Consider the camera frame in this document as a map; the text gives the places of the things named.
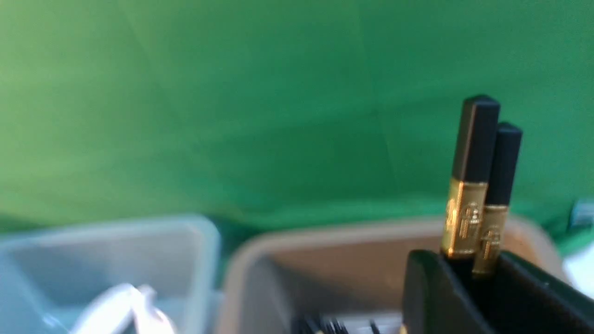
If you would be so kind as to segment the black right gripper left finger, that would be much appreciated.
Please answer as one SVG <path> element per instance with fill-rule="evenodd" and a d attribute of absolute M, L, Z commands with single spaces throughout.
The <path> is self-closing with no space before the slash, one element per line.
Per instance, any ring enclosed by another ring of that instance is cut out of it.
<path fill-rule="evenodd" d="M 403 292 L 406 334 L 495 334 L 448 262 L 431 250 L 407 256 Z"/>

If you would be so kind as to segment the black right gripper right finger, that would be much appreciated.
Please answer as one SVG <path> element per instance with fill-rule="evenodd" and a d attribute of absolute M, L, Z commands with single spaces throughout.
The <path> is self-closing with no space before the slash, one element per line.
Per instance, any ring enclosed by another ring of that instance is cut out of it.
<path fill-rule="evenodd" d="M 499 334 L 592 334 L 593 300 L 513 252 L 499 256 L 492 286 Z"/>

